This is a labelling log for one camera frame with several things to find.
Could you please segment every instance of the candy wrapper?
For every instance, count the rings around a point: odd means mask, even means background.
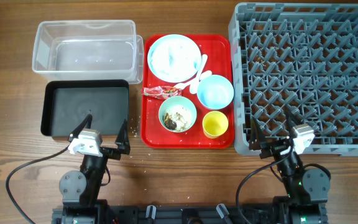
[[[154,88],[143,88],[143,95],[151,96],[160,100],[166,100],[169,97],[181,96],[182,90],[172,86],[156,86]]]

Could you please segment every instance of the light blue bowl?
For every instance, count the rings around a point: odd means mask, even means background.
[[[220,110],[227,107],[233,100],[233,85],[223,76],[211,75],[200,82],[197,97],[207,109]]]
[[[182,106],[184,107],[184,109],[188,110],[191,114],[191,121],[190,121],[190,125],[187,129],[184,129],[182,131],[174,131],[174,130],[170,130],[168,129],[163,120],[164,120],[164,116],[166,111],[174,106]],[[160,120],[161,125],[168,131],[174,132],[174,133],[181,133],[184,131],[189,130],[194,123],[196,122],[196,118],[197,118],[197,110],[196,110],[196,106],[193,104],[193,102],[191,102],[191,100],[189,100],[186,97],[183,96],[174,96],[171,98],[166,99],[160,106],[160,109],[158,111],[158,119]]]

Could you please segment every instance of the plastic spoon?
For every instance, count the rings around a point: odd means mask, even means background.
[[[197,71],[197,76],[196,76],[195,80],[193,81],[193,83],[190,84],[190,93],[191,94],[196,94],[197,93],[198,84],[200,83],[200,75],[201,75],[201,72],[203,71],[203,69],[205,67],[207,59],[208,59],[208,56],[206,54],[203,54],[201,56],[200,69]]]
[[[206,78],[206,77],[209,77],[209,76],[211,76],[212,75],[212,72],[210,71],[210,70],[208,70],[208,71],[205,71],[205,72],[203,72],[201,75],[200,75],[200,80],[203,80],[204,78]],[[181,90],[184,90],[188,85],[190,85],[196,78],[193,78],[193,79],[191,79],[190,81],[188,81],[188,82],[185,82],[185,83],[178,83],[178,84],[176,84],[174,87],[175,88],[179,88],[179,89],[181,89]]]

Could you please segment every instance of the black tray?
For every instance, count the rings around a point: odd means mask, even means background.
[[[125,80],[54,81],[45,89],[41,133],[67,137],[92,114],[91,129],[118,134],[128,119],[129,85]]]

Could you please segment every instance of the wood grain surface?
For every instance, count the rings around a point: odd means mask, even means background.
[[[40,121],[47,81],[31,69],[37,26],[42,21],[132,19],[137,33],[222,34],[238,1],[67,1],[0,0],[0,223],[25,223],[5,190],[15,167],[53,154],[67,145],[42,136]],[[130,127],[138,129],[140,85],[130,87]],[[104,137],[106,145],[112,137]],[[271,160],[225,150],[153,150],[131,133],[132,151],[121,161],[109,161],[112,181],[99,198],[110,205],[191,206],[234,205],[237,186],[245,175]],[[332,173],[328,214],[330,223],[358,223],[358,157],[302,156]],[[36,223],[50,223],[52,209],[62,206],[60,177],[79,169],[82,156],[65,153],[19,171],[11,189]],[[285,195],[269,170],[244,186],[241,202],[270,202]]]

